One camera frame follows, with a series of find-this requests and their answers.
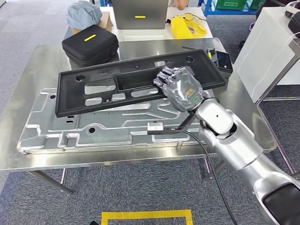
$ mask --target yellow bag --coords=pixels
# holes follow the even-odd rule
[[[207,29],[201,25],[206,18],[200,18],[191,13],[174,16],[171,20],[171,31],[175,39],[202,38]]]

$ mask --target cardboard box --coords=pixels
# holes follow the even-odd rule
[[[110,20],[109,12],[102,12],[102,13],[103,17],[101,17],[101,19],[99,21],[98,26],[112,32],[112,21]],[[77,34],[78,32],[81,32],[81,30],[75,28],[72,28],[71,30],[73,34]]]

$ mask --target green sticker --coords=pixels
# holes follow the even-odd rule
[[[198,100],[199,100],[199,97],[198,97],[198,96],[196,96],[196,97],[193,98],[192,102],[196,103],[196,102],[197,102]]]

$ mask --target black plastic tray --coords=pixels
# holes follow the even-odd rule
[[[152,101],[165,96],[156,94],[133,97],[132,92],[154,88],[153,79],[164,66],[190,67],[204,90],[225,84],[225,78],[203,49],[134,60],[112,62],[60,73],[55,113],[57,117]],[[110,86],[114,90],[85,94],[85,86]],[[112,101],[112,95],[124,93],[125,99]],[[86,105],[90,98],[101,98],[97,105]]]

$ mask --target green crate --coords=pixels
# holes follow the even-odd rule
[[[243,10],[246,0],[218,0],[216,8]]]
[[[262,5],[265,0],[253,0],[250,6],[250,9],[258,9],[259,6]]]

